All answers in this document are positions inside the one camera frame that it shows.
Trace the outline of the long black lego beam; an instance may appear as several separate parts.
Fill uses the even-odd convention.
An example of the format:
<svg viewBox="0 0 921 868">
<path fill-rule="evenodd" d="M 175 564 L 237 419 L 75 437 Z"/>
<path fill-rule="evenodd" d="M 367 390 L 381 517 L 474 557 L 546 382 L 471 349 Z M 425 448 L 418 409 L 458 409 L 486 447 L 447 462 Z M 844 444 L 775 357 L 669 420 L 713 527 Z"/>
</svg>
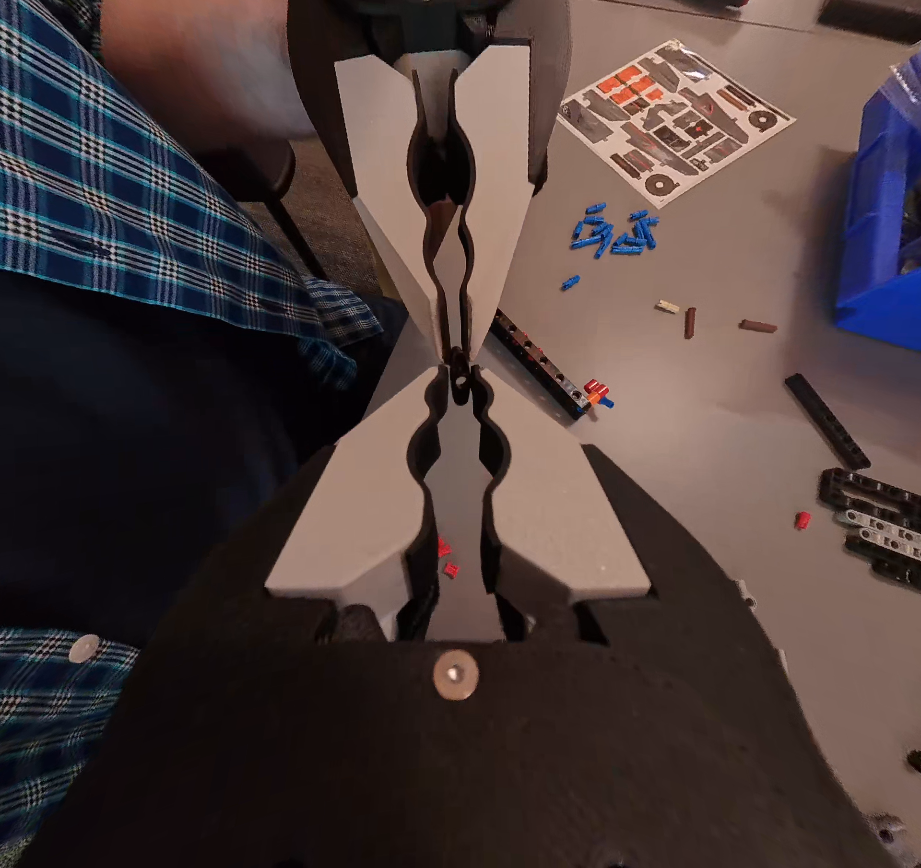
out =
<svg viewBox="0 0 921 868">
<path fill-rule="evenodd" d="M 852 471 L 871 467 L 864 450 L 805 376 L 799 373 L 791 375 L 784 380 L 784 385 L 844 467 Z"/>
</svg>

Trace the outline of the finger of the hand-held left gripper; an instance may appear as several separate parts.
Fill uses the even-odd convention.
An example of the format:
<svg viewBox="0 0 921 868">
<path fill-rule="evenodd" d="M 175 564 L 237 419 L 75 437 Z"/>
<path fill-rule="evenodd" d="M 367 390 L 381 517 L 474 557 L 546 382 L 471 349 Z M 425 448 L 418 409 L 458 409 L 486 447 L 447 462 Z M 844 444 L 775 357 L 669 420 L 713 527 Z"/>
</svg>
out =
<svg viewBox="0 0 921 868">
<path fill-rule="evenodd" d="M 418 191 L 416 153 L 427 138 L 418 79 L 375 55 L 340 60 L 335 74 L 354 206 L 410 318 L 446 364 L 445 296 L 426 257 L 430 220 Z"/>
<path fill-rule="evenodd" d="M 449 124 L 469 164 L 459 237 L 461 347 L 474 364 L 484 344 L 533 195 L 529 179 L 531 49 L 492 45 L 453 81 Z"/>
</svg>

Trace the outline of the black chair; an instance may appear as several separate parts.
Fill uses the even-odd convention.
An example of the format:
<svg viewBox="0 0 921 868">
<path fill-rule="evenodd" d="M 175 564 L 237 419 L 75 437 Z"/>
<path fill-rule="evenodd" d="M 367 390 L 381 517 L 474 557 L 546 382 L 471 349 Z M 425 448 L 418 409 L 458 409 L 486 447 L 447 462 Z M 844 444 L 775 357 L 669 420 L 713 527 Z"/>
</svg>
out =
<svg viewBox="0 0 921 868">
<path fill-rule="evenodd" d="M 299 262 L 320 280 L 329 277 L 305 236 L 283 205 L 295 176 L 296 158 L 287 140 L 258 142 L 196 155 L 204 172 L 238 203 L 258 203 L 267 208 Z"/>
</svg>

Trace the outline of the black lego beam assembly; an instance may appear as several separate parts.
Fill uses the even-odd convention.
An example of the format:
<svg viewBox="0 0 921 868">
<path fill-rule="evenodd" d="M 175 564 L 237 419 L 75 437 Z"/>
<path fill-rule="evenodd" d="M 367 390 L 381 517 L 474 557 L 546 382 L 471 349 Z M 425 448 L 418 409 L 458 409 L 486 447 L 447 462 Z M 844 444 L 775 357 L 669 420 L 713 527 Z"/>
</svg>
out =
<svg viewBox="0 0 921 868">
<path fill-rule="evenodd" d="M 579 387 L 546 355 L 502 310 L 496 310 L 490 333 L 516 364 L 534 379 L 556 405 L 577 421 L 592 414 L 597 407 L 611 410 L 609 387 L 590 379 Z"/>
</svg>

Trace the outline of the light grey lego liftarm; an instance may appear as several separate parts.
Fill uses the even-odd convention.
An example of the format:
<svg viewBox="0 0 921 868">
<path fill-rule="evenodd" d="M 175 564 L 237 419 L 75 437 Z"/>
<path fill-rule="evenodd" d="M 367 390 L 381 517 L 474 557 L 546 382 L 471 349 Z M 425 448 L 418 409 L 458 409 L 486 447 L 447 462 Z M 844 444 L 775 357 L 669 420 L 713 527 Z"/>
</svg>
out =
<svg viewBox="0 0 921 868">
<path fill-rule="evenodd" d="M 920 533 L 854 510 L 838 511 L 835 521 L 852 531 L 861 543 L 920 562 Z"/>
</svg>

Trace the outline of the blue plastic bin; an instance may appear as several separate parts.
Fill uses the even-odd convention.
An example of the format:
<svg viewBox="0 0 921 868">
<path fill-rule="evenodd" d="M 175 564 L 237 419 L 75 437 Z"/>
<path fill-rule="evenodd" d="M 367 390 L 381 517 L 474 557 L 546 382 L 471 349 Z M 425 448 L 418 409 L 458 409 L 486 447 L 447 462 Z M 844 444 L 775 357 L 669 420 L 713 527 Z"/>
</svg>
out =
<svg viewBox="0 0 921 868">
<path fill-rule="evenodd" d="M 883 92 L 885 82 L 863 108 L 848 185 L 834 323 L 918 352 L 919 271 L 902 275 L 899 260 L 907 154 L 899 118 Z"/>
</svg>

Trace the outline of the black rectangular case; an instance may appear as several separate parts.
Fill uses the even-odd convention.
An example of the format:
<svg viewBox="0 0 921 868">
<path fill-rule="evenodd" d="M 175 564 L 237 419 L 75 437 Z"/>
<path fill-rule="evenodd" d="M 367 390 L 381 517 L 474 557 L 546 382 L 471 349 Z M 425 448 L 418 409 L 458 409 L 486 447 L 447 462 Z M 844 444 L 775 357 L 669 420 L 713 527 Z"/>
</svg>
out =
<svg viewBox="0 0 921 868">
<path fill-rule="evenodd" d="M 825 0 L 817 22 L 914 45 L 920 41 L 920 0 Z"/>
</svg>

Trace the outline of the pile of blue lego pins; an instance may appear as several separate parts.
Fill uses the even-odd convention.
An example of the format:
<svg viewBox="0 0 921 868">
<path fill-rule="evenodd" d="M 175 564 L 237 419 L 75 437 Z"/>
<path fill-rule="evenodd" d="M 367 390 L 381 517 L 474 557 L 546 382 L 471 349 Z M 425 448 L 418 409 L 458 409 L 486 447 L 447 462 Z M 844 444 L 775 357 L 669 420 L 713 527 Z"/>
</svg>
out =
<svg viewBox="0 0 921 868">
<path fill-rule="evenodd" d="M 594 248 L 594 259 L 600 259 L 605 253 L 638 256 L 656 248 L 653 230 L 660 223 L 659 217 L 639 210 L 629 214 L 628 222 L 628 229 L 617 232 L 617 226 L 606 218 L 605 203 L 588 206 L 572 231 L 569 248 Z"/>
</svg>

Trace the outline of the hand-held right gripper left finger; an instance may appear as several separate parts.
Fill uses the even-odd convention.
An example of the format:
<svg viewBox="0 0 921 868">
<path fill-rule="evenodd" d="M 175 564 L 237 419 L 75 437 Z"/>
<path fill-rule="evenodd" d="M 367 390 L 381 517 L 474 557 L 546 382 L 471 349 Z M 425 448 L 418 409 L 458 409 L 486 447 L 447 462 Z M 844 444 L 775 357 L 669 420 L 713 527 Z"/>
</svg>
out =
<svg viewBox="0 0 921 868">
<path fill-rule="evenodd" d="M 340 438 L 265 581 L 272 596 L 367 607 L 389 641 L 425 636 L 439 592 L 425 476 L 441 419 L 432 367 Z"/>
</svg>

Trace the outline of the person's left forearm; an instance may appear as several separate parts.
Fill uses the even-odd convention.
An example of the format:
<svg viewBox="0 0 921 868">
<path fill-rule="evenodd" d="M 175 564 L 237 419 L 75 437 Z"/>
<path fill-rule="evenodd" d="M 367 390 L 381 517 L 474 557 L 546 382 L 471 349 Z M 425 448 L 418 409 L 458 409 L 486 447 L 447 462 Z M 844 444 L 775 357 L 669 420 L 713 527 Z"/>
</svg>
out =
<svg viewBox="0 0 921 868">
<path fill-rule="evenodd" d="M 288 0 L 102 0 L 106 69 L 188 151 L 303 140 Z"/>
</svg>

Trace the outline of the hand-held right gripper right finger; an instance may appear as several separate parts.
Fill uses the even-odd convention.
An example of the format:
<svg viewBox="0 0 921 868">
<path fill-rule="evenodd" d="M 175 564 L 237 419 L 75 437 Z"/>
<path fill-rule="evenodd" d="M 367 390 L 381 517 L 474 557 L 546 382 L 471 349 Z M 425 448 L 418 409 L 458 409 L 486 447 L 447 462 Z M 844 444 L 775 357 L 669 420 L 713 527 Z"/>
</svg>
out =
<svg viewBox="0 0 921 868">
<path fill-rule="evenodd" d="M 475 368 L 481 570 L 503 637 L 527 639 L 597 600 L 645 597 L 639 561 L 582 443 L 491 370 Z"/>
</svg>

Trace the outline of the black lego frame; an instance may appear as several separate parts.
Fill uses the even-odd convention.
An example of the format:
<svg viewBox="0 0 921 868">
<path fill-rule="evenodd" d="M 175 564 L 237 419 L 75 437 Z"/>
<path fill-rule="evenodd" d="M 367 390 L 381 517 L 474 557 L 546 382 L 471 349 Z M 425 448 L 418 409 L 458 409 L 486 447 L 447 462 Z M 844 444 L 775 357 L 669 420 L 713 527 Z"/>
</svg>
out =
<svg viewBox="0 0 921 868">
<path fill-rule="evenodd" d="M 819 479 L 819 501 L 828 508 L 854 511 L 919 531 L 920 495 L 846 469 L 826 469 Z"/>
</svg>

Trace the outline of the person in plaid shirt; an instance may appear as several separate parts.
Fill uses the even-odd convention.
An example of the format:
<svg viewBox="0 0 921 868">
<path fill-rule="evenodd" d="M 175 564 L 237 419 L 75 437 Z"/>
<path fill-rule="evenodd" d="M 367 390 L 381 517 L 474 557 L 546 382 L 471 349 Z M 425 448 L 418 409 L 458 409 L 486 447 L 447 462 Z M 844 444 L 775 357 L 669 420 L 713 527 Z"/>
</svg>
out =
<svg viewBox="0 0 921 868">
<path fill-rule="evenodd" d="M 106 69 L 101 3 L 1 0 L 1 284 L 10 272 L 284 335 L 347 391 L 343 348 L 382 332 L 366 295 L 293 267 Z M 2 866 L 95 755 L 144 645 L 2 627 Z"/>
</svg>

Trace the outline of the clear plastic bag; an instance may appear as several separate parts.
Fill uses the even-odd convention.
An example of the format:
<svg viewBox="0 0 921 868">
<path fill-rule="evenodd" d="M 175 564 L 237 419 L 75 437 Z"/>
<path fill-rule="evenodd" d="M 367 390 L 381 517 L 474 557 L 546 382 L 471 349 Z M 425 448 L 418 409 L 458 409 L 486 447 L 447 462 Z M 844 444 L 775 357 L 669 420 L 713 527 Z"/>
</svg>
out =
<svg viewBox="0 0 921 868">
<path fill-rule="evenodd" d="M 891 68 L 883 92 L 904 133 L 907 154 L 903 221 L 900 241 L 900 273 L 920 269 L 920 52 Z"/>
</svg>

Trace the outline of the lego sticker sheet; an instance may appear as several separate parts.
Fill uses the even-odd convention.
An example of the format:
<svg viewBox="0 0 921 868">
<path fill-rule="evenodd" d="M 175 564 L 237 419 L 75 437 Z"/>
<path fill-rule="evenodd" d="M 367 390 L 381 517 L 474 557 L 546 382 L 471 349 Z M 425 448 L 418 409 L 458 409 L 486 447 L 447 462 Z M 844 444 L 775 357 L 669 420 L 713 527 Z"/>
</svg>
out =
<svg viewBox="0 0 921 868">
<path fill-rule="evenodd" d="M 796 122 L 677 39 L 570 94 L 557 120 L 657 209 Z"/>
</svg>

